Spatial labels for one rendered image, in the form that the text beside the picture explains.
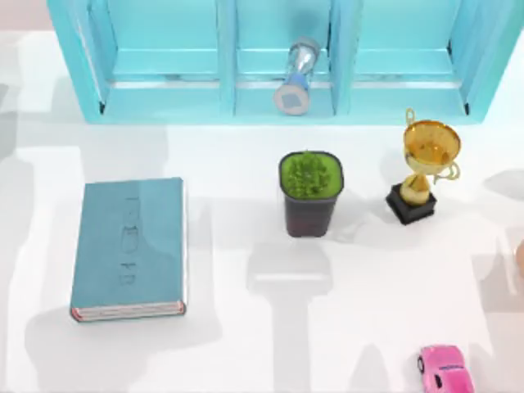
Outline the green plant in dark pot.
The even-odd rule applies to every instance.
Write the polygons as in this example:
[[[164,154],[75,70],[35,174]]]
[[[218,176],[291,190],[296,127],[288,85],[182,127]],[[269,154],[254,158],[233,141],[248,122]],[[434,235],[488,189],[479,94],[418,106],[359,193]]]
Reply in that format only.
[[[345,185],[340,160],[326,151],[293,151],[280,160],[278,177],[287,233],[324,236]]]

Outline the grey and blue hourglass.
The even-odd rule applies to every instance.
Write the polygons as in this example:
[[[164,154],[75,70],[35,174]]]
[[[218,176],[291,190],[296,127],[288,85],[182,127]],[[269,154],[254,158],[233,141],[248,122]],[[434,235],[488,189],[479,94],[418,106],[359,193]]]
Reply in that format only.
[[[303,115],[309,109],[309,86],[318,61],[320,46],[307,37],[298,38],[287,54],[287,72],[275,91],[275,106],[285,115]]]

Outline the teal hardcover book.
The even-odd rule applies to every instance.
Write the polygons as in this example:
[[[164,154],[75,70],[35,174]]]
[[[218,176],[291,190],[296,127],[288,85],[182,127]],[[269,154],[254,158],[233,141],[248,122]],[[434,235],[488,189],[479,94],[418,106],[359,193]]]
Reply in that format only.
[[[84,187],[70,315],[79,323],[183,315],[187,198],[179,177]]]

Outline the light blue rack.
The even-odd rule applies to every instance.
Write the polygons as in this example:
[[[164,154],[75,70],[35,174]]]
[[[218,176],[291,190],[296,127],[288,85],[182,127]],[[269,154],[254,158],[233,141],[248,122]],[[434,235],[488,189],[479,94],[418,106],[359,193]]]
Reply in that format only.
[[[524,0],[47,0],[87,121],[401,124],[484,120]],[[273,101],[300,37],[308,111]]]

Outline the gold trophy on black base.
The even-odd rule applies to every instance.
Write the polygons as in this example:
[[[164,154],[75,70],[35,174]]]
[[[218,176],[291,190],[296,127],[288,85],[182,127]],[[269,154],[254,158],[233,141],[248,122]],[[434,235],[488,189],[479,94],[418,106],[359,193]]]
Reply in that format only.
[[[391,186],[386,202],[397,219],[408,225],[434,214],[432,183],[460,177],[461,169],[455,160],[462,143],[450,126],[437,120],[417,120],[411,108],[405,112],[405,121],[404,160],[412,173]]]

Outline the pink toy car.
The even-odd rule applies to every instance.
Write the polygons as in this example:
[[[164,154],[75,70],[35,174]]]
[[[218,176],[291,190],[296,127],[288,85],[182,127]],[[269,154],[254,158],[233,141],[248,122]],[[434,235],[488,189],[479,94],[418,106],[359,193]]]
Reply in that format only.
[[[457,346],[424,346],[417,366],[424,393],[475,393],[463,353]]]

